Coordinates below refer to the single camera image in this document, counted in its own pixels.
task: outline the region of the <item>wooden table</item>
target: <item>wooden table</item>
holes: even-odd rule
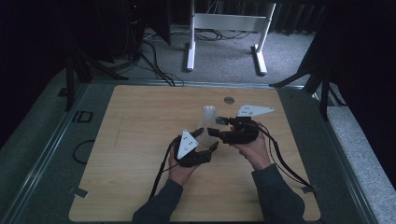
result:
[[[224,98],[231,96],[228,105]],[[285,162],[308,179],[282,104],[275,90],[208,87],[118,86],[113,92],[69,217],[73,221],[129,221],[150,194],[169,143],[183,129],[194,131],[205,105],[218,116],[234,118],[241,105],[272,106],[275,111],[253,119],[264,124],[279,143]],[[202,164],[185,186],[172,221],[262,220],[248,161],[219,144],[212,162]],[[167,173],[159,184],[163,186]],[[320,212],[313,193],[284,175],[305,202],[304,218]]]

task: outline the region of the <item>dark background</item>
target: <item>dark background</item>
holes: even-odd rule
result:
[[[179,2],[177,7],[190,7],[183,4],[186,1],[174,2]],[[174,12],[189,11],[173,7]],[[337,57],[332,58],[332,81],[339,86],[395,186],[396,7],[388,1],[365,1],[357,10],[334,49]],[[174,13],[173,19],[183,21],[186,15]],[[45,1],[1,1],[0,22],[2,146],[51,78],[65,67],[66,55]],[[323,35],[314,39],[318,46],[329,41]],[[311,50],[313,55],[324,52]]]

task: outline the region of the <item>person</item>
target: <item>person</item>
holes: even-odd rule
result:
[[[265,138],[259,133],[256,140],[249,144],[233,145],[239,150],[253,168],[252,177],[257,187],[260,206],[265,224],[305,223],[304,201],[294,193],[283,180],[276,165],[270,162]],[[177,164],[171,149],[169,167]],[[168,179],[160,192],[134,212],[132,223],[169,223],[183,192],[183,186],[189,181],[198,166],[175,166],[169,170]]]

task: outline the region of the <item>small white object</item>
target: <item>small white object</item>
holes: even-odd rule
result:
[[[242,105],[236,113],[237,117],[253,117],[261,114],[273,112],[273,107],[259,105]]]
[[[193,149],[198,146],[198,142],[194,137],[187,131],[183,130],[183,134],[181,135],[180,147],[178,148],[177,158],[180,160]]]

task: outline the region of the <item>gray carpet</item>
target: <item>gray carpet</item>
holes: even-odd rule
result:
[[[268,84],[295,73],[313,36],[269,34],[264,53],[268,75],[264,77],[258,75],[250,51],[251,45],[258,41],[257,34],[251,34],[241,40],[197,41],[195,69],[189,73],[184,71],[188,39],[187,36],[173,36],[172,46],[167,46],[155,38],[148,40],[155,45],[158,64],[164,72],[172,73],[188,84]],[[143,47],[143,53],[152,59],[152,51],[147,45]],[[148,67],[140,60],[132,67],[119,70],[119,73],[131,78],[123,83],[138,83],[143,79],[161,80],[141,66]],[[26,201],[26,206],[19,212],[17,223],[71,223],[68,211],[74,196],[68,191],[78,185],[84,171],[84,165],[73,160],[73,149],[82,141],[95,138],[111,91],[120,83],[98,71],[94,73],[93,83],[77,105],[78,111],[93,113],[92,122],[67,124],[66,132],[51,155],[45,173],[41,176],[30,200]],[[303,77],[293,84],[304,85],[305,82],[306,77]],[[57,96],[61,87],[64,87],[64,71],[51,81],[18,130],[0,150],[2,215],[11,206],[12,200],[23,185],[23,179],[46,147],[59,121],[64,117],[73,116],[64,113],[65,99]],[[324,123],[318,114],[318,101],[297,90],[282,89],[279,93],[309,179],[320,188],[318,205],[323,223],[361,223],[359,213],[331,153],[334,140],[327,134],[329,124]],[[89,153],[90,145],[87,144],[84,148]]]

